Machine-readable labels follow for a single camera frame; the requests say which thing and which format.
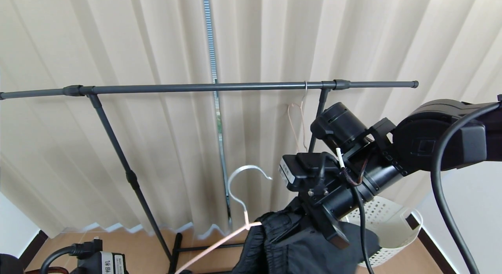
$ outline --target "clothes rack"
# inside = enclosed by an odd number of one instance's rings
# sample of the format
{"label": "clothes rack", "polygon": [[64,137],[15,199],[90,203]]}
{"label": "clothes rack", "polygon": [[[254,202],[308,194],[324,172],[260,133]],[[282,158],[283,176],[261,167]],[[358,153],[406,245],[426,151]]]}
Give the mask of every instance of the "clothes rack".
{"label": "clothes rack", "polygon": [[[108,135],[108,138],[115,149],[115,152],[125,171],[125,178],[131,185],[131,188],[136,193],[136,196],[147,215],[149,223],[160,242],[169,262],[169,272],[174,273],[177,267],[179,254],[184,251],[194,251],[206,249],[207,247],[181,248],[181,240],[183,236],[178,233],[174,241],[173,254],[170,253],[166,241],[162,236],[158,224],[150,210],[148,203],[141,191],[138,183],[138,177],[129,166],[127,158],[120,147],[117,137],[111,127],[111,124],[103,109],[102,103],[99,100],[100,94],[112,93],[180,93],[190,91],[236,91],[236,90],[321,90],[319,105],[317,107],[317,115],[320,115],[324,110],[327,95],[331,90],[346,90],[349,88],[416,88],[418,81],[365,81],[351,82],[347,80],[333,80],[321,82],[262,82],[262,83],[210,83],[210,84],[162,84],[162,85],[144,85],[144,86],[66,86],[64,88],[55,88],[49,90],[26,90],[13,91],[10,93],[0,93],[0,100],[18,99],[24,97],[49,97],[57,95],[66,95],[70,97],[88,97],[93,108],[95,108],[99,119]],[[310,140],[309,152],[312,152],[315,146],[315,138],[312,136]],[[241,247],[242,244],[221,245],[224,247]]]}

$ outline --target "perforated basket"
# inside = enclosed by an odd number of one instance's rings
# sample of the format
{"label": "perforated basket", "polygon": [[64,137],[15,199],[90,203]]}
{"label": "perforated basket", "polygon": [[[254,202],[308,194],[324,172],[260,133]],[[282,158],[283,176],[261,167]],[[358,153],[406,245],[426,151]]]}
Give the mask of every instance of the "perforated basket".
{"label": "perforated basket", "polygon": [[[417,210],[403,207],[383,197],[375,197],[366,203],[364,211],[366,212],[366,229],[378,235],[382,247],[369,258],[373,267],[382,265],[411,244],[422,228],[422,215]],[[406,216],[411,211],[419,217],[417,218],[419,226],[415,229],[412,229],[406,222]],[[352,224],[360,225],[359,209],[349,213],[346,220]]]}

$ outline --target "clothes hanger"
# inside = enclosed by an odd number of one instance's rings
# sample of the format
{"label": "clothes hanger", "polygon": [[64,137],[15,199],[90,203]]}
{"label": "clothes hanger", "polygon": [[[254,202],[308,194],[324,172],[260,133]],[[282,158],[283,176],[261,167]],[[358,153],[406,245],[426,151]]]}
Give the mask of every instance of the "clothes hanger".
{"label": "clothes hanger", "polygon": [[236,231],[234,231],[233,233],[231,233],[230,235],[222,238],[221,240],[219,240],[217,243],[213,244],[211,247],[208,247],[205,251],[199,253],[197,256],[195,256],[194,258],[192,258],[190,261],[188,261],[187,263],[185,263],[183,266],[181,266],[176,272],[175,274],[180,274],[181,271],[185,270],[186,268],[188,268],[190,265],[192,265],[193,263],[195,263],[197,260],[201,259],[203,256],[205,256],[206,254],[210,253],[212,250],[216,249],[217,247],[221,246],[224,242],[230,240],[231,238],[237,236],[237,234],[239,234],[240,232],[244,231],[244,230],[249,230],[251,229],[251,227],[254,227],[254,226],[260,226],[262,223],[261,222],[252,222],[250,223],[249,222],[249,217],[247,216],[247,208],[246,208],[246,204],[238,199],[236,196],[234,196],[232,194],[232,189],[231,189],[231,183],[233,181],[233,179],[235,178],[235,176],[237,176],[237,174],[239,174],[240,172],[244,171],[244,170],[248,170],[248,169],[256,169],[256,170],[259,170],[264,176],[265,178],[269,179],[269,180],[272,180],[271,177],[267,176],[267,174],[258,166],[256,165],[245,165],[245,166],[242,166],[242,167],[239,167],[237,168],[237,170],[235,170],[232,175],[230,175],[230,177],[228,178],[228,193],[230,194],[230,196],[238,203],[240,203],[242,205],[242,207],[244,208],[244,226],[240,227],[239,229],[237,229]]}

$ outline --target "beige curtain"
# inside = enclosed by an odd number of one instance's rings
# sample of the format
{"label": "beige curtain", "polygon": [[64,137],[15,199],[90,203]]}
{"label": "beige curtain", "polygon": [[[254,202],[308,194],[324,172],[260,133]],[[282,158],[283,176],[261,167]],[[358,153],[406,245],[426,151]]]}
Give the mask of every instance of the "beige curtain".
{"label": "beige curtain", "polygon": [[[502,82],[502,0],[210,0],[219,82],[418,80],[417,89],[334,91],[367,126],[396,124],[432,99],[495,101]],[[2,91],[70,84],[210,83],[202,0],[0,0]],[[252,219],[294,194],[277,174],[297,151],[287,105],[303,90],[220,93],[226,170],[256,164],[232,189]],[[306,143],[318,90],[304,102]],[[102,96],[161,227],[227,231],[212,93]],[[1,102],[0,190],[49,235],[98,223],[149,224],[90,102]],[[303,150],[298,108],[291,119]],[[327,150],[317,143],[316,151]],[[384,195],[414,206],[413,174]],[[242,208],[231,203],[234,227]]]}

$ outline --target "baseboard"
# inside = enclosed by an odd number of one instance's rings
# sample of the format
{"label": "baseboard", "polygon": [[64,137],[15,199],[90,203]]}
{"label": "baseboard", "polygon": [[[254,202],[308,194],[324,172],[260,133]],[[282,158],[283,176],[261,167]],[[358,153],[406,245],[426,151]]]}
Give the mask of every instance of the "baseboard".
{"label": "baseboard", "polygon": [[24,269],[26,269],[28,265],[30,265],[36,253],[38,253],[42,245],[45,243],[45,240],[47,240],[48,238],[49,237],[41,230],[33,238],[32,242],[28,245],[23,254],[21,254],[21,256],[19,257],[19,260],[21,261],[21,264],[23,265]]}
{"label": "baseboard", "polygon": [[[409,215],[406,218],[406,221],[408,222],[409,226],[414,229],[418,227],[418,221],[413,215]],[[443,256],[443,253],[438,249],[436,244],[434,244],[434,241],[429,237],[429,234],[427,234],[426,231],[423,229],[420,230],[418,233],[418,239],[422,242],[424,245],[425,249],[429,252],[429,254],[432,256],[432,259],[436,262],[438,265],[439,269],[445,274],[457,274],[453,267],[448,263],[448,260]]]}

